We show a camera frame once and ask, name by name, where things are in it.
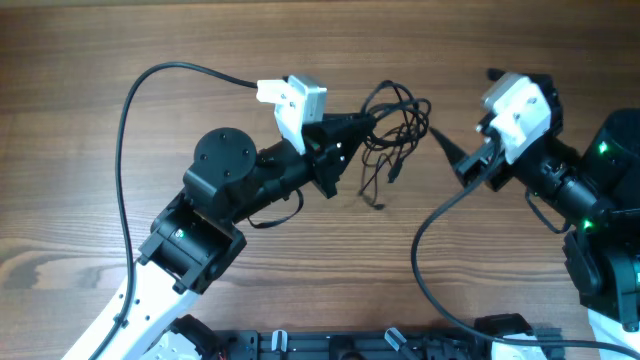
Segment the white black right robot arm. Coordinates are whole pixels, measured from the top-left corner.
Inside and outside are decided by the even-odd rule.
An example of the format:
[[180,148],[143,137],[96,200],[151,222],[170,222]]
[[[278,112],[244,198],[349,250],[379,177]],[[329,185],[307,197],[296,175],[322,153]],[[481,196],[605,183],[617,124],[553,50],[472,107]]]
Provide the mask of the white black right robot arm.
[[579,293],[600,355],[614,345],[639,351],[639,111],[607,116],[584,153],[563,143],[563,106],[551,76],[490,69],[487,113],[477,132],[484,145],[465,153],[438,130],[458,181],[478,179],[494,192],[516,179],[564,220],[565,267]]

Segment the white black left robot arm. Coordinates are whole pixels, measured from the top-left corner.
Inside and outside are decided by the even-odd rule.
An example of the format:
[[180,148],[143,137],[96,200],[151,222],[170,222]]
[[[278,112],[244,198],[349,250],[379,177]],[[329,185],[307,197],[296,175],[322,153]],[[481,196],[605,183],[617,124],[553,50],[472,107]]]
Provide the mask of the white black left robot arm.
[[302,128],[302,148],[287,139],[258,150],[235,128],[219,128],[197,143],[183,189],[156,217],[134,262],[131,307],[120,287],[98,318],[66,353],[68,359],[203,358],[213,348],[177,325],[246,245],[237,223],[313,183],[327,198],[376,122],[332,115]]

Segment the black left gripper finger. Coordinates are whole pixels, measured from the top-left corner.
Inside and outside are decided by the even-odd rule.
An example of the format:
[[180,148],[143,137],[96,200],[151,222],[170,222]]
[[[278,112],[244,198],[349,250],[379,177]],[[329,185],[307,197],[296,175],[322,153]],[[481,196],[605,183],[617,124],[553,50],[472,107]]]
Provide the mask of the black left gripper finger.
[[329,173],[331,175],[341,175],[345,171],[356,150],[370,133],[371,132],[365,137],[360,138],[353,137],[345,140],[329,139],[329,158],[331,159]]
[[319,125],[330,140],[365,137],[375,128],[375,120],[362,114],[327,115]]

